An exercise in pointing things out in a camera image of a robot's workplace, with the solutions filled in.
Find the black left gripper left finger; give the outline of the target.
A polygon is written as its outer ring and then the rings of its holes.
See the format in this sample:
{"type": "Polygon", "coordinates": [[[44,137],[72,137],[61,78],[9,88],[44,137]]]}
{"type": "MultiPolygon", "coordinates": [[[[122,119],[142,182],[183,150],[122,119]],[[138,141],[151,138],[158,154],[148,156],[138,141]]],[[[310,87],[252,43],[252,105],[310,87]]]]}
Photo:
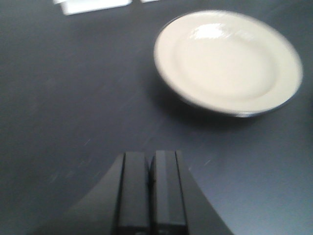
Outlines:
{"type": "Polygon", "coordinates": [[[148,235],[148,164],[144,153],[119,155],[100,182],[34,235],[148,235]]]}

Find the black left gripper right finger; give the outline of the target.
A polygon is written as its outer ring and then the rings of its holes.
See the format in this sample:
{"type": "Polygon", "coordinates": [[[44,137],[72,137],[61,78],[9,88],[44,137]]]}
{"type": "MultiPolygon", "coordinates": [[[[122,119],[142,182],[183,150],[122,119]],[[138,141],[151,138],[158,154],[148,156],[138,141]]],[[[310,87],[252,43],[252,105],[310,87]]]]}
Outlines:
{"type": "Polygon", "coordinates": [[[152,234],[232,234],[196,183],[179,151],[157,151],[150,173],[152,234]]]}

